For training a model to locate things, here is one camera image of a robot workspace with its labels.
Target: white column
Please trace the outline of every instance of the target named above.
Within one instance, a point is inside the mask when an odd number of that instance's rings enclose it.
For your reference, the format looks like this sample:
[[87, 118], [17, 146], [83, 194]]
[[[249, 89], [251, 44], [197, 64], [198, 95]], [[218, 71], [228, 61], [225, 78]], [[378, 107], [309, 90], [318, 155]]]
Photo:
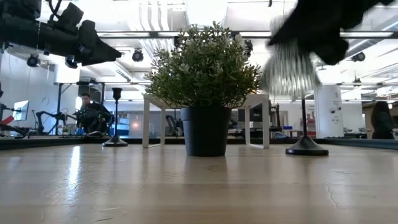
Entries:
[[269, 149], [269, 95], [264, 95], [262, 101], [262, 144], [264, 149]]
[[250, 144], [250, 107], [244, 109], [244, 137], [246, 144]]
[[142, 134], [142, 147], [149, 147], [149, 110], [150, 102], [148, 99], [144, 99], [144, 125]]
[[160, 143], [165, 143], [166, 138], [166, 108], [163, 106], [160, 112]]
[[320, 86], [315, 90], [317, 138], [343, 137], [340, 86]]

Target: black plant pot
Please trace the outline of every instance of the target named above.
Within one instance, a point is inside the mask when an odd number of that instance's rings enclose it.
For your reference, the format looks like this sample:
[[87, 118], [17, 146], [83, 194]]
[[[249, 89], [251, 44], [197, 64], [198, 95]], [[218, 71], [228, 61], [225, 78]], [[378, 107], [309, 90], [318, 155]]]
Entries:
[[188, 156], [224, 156], [231, 109], [191, 107], [181, 109]]

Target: computer monitor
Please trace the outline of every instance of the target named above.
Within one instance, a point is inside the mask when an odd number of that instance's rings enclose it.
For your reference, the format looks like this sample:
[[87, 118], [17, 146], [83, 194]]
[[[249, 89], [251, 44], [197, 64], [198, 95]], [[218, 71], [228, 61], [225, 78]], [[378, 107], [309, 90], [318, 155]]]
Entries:
[[14, 112], [12, 116], [14, 121], [26, 121], [29, 109], [29, 100], [14, 103]]

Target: man sitting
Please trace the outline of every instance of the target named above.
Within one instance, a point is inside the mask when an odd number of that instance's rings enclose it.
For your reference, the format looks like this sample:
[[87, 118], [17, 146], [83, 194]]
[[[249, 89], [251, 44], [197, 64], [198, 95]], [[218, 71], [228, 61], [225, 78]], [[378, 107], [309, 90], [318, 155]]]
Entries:
[[99, 131], [107, 133], [107, 123], [111, 119], [111, 113], [101, 104], [91, 101], [91, 96], [84, 93], [81, 96], [81, 108], [77, 112], [77, 126], [84, 128], [85, 133]]

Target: desk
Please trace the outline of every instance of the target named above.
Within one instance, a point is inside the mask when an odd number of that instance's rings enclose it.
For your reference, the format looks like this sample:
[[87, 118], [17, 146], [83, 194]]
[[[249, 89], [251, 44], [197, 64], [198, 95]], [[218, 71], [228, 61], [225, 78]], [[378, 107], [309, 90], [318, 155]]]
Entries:
[[[142, 127], [143, 130], [143, 137], [142, 137], [142, 146], [143, 148], [154, 147], [149, 145], [149, 110], [150, 104], [153, 104], [160, 108], [161, 110], [161, 117], [162, 122], [160, 125], [160, 145], [164, 144], [165, 142], [165, 128], [166, 128], [166, 109], [172, 109], [167, 106], [162, 100], [158, 99], [154, 95], [150, 94], [143, 94], [144, 96], [144, 124]], [[262, 103], [262, 117], [268, 118], [269, 117], [269, 105], [268, 105], [269, 96], [265, 94], [250, 94], [248, 95], [244, 104], [237, 109], [244, 109], [244, 126], [245, 126], [245, 138], [246, 144], [250, 145], [250, 108], [255, 107]], [[262, 143], [264, 149], [269, 148], [269, 119], [263, 119], [262, 122], [262, 129], [266, 130], [262, 133]]]

